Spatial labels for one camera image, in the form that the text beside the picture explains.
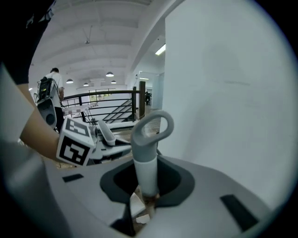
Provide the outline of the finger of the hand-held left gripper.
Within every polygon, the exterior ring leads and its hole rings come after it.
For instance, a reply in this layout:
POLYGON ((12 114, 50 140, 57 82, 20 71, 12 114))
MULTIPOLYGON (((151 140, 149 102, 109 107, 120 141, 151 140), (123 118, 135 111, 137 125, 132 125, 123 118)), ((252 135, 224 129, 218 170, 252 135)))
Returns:
POLYGON ((102 149, 102 158, 116 159, 129 154, 131 145, 107 146, 105 150, 102 149))

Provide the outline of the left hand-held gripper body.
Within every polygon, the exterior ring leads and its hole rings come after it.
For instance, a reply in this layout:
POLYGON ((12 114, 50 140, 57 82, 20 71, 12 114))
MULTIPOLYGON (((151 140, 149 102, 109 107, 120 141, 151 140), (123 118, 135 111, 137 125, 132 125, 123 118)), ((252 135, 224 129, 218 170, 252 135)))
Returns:
POLYGON ((75 166, 93 165, 94 160, 101 160, 103 154, 97 128, 66 118, 61 128, 56 157, 75 166))

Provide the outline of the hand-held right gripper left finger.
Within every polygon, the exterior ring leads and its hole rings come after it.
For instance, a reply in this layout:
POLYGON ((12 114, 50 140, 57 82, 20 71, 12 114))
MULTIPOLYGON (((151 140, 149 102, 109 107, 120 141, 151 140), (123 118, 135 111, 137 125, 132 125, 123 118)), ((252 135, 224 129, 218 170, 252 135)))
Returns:
POLYGON ((102 176, 124 164, 120 160, 70 170, 58 169, 47 160, 45 169, 54 198, 72 237, 132 237, 126 204, 111 201, 101 189, 102 176))

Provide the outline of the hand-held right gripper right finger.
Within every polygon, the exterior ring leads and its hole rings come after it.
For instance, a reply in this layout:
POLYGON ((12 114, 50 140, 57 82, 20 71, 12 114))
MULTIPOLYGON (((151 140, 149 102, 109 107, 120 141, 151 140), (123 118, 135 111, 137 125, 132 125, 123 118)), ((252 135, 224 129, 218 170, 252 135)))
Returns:
POLYGON ((171 157, 159 158, 188 171, 194 178, 194 189, 180 205, 156 208, 139 238, 254 238, 277 213, 256 194, 218 170, 171 157), (225 195, 234 195, 259 222, 241 231, 220 199, 225 195))

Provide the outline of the white broom with grey handle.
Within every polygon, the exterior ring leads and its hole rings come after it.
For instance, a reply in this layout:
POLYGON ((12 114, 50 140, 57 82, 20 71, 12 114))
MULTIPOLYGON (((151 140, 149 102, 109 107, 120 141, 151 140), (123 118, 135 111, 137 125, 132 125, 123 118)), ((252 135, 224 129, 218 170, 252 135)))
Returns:
POLYGON ((167 138, 174 130, 172 116, 162 110, 154 111, 141 119, 131 133, 131 147, 138 185, 144 197, 152 198, 158 194, 157 185, 157 143, 167 138), (142 133, 142 129, 152 120, 164 118, 167 127, 154 136, 142 133))

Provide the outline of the person's left forearm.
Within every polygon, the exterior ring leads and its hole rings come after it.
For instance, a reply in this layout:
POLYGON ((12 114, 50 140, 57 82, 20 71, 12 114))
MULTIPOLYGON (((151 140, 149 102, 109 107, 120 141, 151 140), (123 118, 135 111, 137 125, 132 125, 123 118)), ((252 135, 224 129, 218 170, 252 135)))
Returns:
POLYGON ((33 104, 33 106, 34 110, 20 135, 20 139, 42 156, 58 162, 56 152, 59 134, 44 121, 36 105, 33 104))

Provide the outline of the black metal railing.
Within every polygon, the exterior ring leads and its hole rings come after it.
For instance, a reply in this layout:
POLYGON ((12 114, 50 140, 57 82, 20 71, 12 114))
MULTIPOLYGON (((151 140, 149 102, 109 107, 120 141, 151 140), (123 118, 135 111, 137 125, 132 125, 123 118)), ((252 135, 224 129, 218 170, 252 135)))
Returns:
POLYGON ((62 102, 62 108, 97 104, 87 112, 65 116, 80 119, 91 126, 100 120, 109 126, 124 122, 134 123, 145 115, 145 92, 144 81, 131 90, 94 90, 66 97, 62 102))

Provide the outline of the hanging ceiling fixture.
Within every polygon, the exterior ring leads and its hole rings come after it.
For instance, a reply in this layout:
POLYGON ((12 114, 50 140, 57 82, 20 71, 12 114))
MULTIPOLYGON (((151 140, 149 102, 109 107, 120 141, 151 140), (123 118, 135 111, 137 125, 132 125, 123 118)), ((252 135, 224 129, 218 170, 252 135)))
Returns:
POLYGON ((92 33, 92 28, 93 26, 91 25, 89 28, 89 33, 87 34, 86 31, 83 29, 83 32, 85 34, 86 40, 85 40, 85 44, 88 45, 90 43, 91 40, 91 33, 92 33))

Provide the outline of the person's black shirt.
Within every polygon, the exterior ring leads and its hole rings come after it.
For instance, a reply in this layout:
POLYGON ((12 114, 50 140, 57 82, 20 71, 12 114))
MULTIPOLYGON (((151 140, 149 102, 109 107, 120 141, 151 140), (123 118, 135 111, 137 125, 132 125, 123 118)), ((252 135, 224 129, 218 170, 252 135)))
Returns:
POLYGON ((28 84, 37 46, 56 0, 0 0, 0 62, 17 85, 28 84))

